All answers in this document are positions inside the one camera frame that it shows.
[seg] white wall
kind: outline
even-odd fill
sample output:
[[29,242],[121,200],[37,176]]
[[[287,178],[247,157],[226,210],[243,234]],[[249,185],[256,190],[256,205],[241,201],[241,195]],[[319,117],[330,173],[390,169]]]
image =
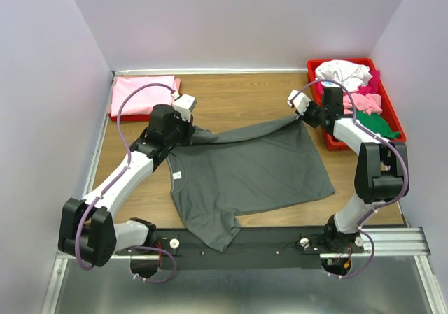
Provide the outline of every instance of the white wall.
[[40,313],[111,74],[73,0],[0,0],[0,313]]
[[401,206],[423,226],[448,300],[448,0],[403,0],[373,50],[407,134],[410,188]]
[[401,0],[76,0],[114,70],[368,55]]

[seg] wooden table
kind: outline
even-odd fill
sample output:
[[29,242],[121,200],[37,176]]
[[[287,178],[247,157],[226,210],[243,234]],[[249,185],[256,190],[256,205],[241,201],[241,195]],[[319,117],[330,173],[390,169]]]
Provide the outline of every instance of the wooden table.
[[[237,74],[182,75],[181,92],[194,96],[195,124],[221,132],[257,122],[274,120],[293,114],[286,105],[291,90],[307,83],[305,74]],[[128,142],[138,138],[145,122],[124,122],[122,129]],[[328,171],[336,194],[320,201],[272,210],[266,213],[237,216],[243,227],[275,227],[324,225],[328,218],[341,210],[354,192],[357,156],[352,151],[329,152],[321,130],[308,128]],[[109,122],[101,149],[94,187],[114,170],[125,156],[117,126]],[[131,217],[148,220],[159,228],[183,227],[169,194],[171,188],[167,163],[138,186],[122,205],[114,222],[126,222]],[[385,207],[369,224],[402,224],[398,206]]]

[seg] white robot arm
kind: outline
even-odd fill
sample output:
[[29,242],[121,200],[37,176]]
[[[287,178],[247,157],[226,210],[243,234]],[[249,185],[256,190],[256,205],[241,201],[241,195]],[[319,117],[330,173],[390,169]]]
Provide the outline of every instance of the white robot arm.
[[136,218],[114,224],[113,218],[135,187],[156,170],[175,145],[190,143],[194,132],[191,112],[195,104],[194,97],[183,94],[172,106],[155,106],[149,126],[131,144],[131,152],[117,169],[81,200],[69,199],[65,203],[59,231],[61,251],[75,255],[76,231],[81,216],[92,204],[94,207],[88,215],[90,224],[83,224],[79,240],[84,261],[103,266],[115,251],[140,245],[154,246],[154,224]]
[[[320,126],[331,136],[345,142],[358,155],[355,192],[346,206],[333,215],[325,226],[323,239],[329,251],[332,250],[333,239],[351,242],[378,209],[400,194],[403,185],[407,186],[405,194],[409,189],[407,180],[404,180],[404,171],[407,170],[406,145],[394,143],[389,146],[398,151],[406,165],[403,168],[396,154],[384,145],[384,141],[392,145],[390,141],[382,138],[382,143],[378,135],[368,134],[368,130],[359,121],[354,121],[351,115],[344,115],[342,95],[339,87],[324,88],[322,106],[318,106],[303,92],[293,90],[287,101],[304,122],[312,127]],[[382,164],[388,166],[388,170],[383,169]]]

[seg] screw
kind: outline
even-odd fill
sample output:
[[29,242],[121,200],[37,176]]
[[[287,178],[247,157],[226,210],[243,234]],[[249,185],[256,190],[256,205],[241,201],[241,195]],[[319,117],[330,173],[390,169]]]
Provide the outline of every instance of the screw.
[[360,236],[356,237],[355,238],[355,245],[359,246],[361,248],[364,245],[364,240]]
[[309,247],[309,239],[308,238],[302,238],[300,240],[300,245],[302,246],[302,248],[308,248]]

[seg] metal floor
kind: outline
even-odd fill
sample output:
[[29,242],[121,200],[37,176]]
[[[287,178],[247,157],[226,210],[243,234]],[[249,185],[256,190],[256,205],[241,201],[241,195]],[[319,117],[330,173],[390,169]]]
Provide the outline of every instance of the metal floor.
[[[366,258],[354,257],[355,268]],[[355,278],[324,271],[179,271],[168,283],[132,279],[128,259],[92,271],[69,259],[56,313],[431,313],[413,256],[375,257]]]

